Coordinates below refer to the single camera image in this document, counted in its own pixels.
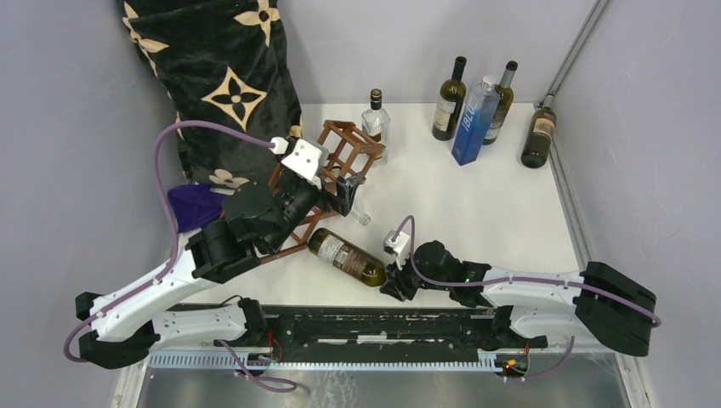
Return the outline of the brown wooden wine rack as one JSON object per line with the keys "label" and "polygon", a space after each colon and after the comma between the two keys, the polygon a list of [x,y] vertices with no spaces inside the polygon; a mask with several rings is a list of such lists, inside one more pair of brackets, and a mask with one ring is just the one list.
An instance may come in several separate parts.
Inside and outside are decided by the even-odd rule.
{"label": "brown wooden wine rack", "polygon": [[[320,188],[330,192],[330,207],[327,210],[313,208],[278,252],[263,254],[260,259],[261,264],[273,262],[305,249],[320,221],[342,216],[337,213],[337,177],[357,173],[364,173],[367,176],[374,161],[385,150],[383,144],[373,140],[355,123],[339,120],[326,120],[323,123],[321,134],[315,142],[329,150],[326,164],[321,169]],[[271,189],[280,189],[280,174],[287,169],[281,163],[276,166],[270,179]]]}

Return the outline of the tall clear glass bottle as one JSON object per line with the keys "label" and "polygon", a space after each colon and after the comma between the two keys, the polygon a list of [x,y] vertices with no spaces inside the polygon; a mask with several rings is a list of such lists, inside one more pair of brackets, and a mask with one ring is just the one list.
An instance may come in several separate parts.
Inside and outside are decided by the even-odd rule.
{"label": "tall clear glass bottle", "polygon": [[367,213],[364,208],[358,206],[350,209],[349,216],[355,219],[361,226],[367,226],[372,221],[371,215]]}

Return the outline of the clear liquor bottle black cap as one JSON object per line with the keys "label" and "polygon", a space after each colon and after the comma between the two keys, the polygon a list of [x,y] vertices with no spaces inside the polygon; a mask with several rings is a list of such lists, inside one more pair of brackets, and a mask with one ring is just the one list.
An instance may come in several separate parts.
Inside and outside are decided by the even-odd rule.
{"label": "clear liquor bottle black cap", "polygon": [[370,92],[370,108],[361,114],[361,128],[373,140],[385,146],[385,150],[374,161],[379,166],[387,161],[391,119],[383,108],[382,90],[374,88]]}

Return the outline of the green wine bottle black cap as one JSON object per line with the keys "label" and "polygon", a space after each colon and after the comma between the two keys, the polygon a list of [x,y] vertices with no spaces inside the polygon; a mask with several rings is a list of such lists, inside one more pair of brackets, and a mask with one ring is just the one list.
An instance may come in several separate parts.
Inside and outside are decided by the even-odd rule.
{"label": "green wine bottle black cap", "polygon": [[463,82],[466,64],[467,59],[464,56],[457,56],[451,77],[440,87],[432,127],[432,134],[437,140],[448,141],[453,138],[467,93],[467,87]]}

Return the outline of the blue square vodka bottle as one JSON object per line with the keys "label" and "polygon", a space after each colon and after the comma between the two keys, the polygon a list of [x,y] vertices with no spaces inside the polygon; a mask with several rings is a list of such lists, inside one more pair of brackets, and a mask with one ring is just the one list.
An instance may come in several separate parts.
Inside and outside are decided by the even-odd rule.
{"label": "blue square vodka bottle", "polygon": [[468,91],[451,150],[460,166],[474,162],[480,153],[500,101],[496,85],[497,79],[487,75]]}

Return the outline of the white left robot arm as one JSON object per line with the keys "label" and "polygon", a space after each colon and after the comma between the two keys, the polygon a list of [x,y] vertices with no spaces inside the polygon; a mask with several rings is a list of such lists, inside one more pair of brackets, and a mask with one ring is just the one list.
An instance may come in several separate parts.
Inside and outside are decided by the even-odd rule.
{"label": "white left robot arm", "polygon": [[338,174],[329,191],[321,181],[285,170],[278,190],[242,185],[224,198],[223,217],[184,247],[174,247],[158,270],[111,294],[77,296],[77,318],[89,327],[77,339],[77,361],[117,369],[166,347],[238,339],[251,347],[261,344],[267,323],[258,301],[241,298],[199,309],[182,300],[257,268],[281,250],[312,209],[348,215],[364,180],[364,173]]}

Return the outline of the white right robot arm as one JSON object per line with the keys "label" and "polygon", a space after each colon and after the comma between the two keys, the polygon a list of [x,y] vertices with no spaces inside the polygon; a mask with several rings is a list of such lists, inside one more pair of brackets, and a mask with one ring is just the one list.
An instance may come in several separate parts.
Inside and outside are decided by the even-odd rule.
{"label": "white right robot arm", "polygon": [[493,308],[493,340],[512,347],[522,338],[586,337],[617,353],[645,357],[660,325],[656,295],[606,263],[558,274],[517,272],[461,261],[439,241],[412,249],[406,235],[388,238],[392,261],[381,291],[410,301],[418,290],[445,291],[471,309]]}

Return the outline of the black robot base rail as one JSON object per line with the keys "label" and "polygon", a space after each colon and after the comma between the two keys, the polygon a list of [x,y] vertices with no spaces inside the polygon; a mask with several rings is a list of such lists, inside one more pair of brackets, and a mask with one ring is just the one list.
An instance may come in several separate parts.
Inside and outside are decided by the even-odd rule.
{"label": "black robot base rail", "polygon": [[279,347],[283,363],[460,363],[480,352],[545,349],[491,309],[255,305],[251,328],[229,344]]}

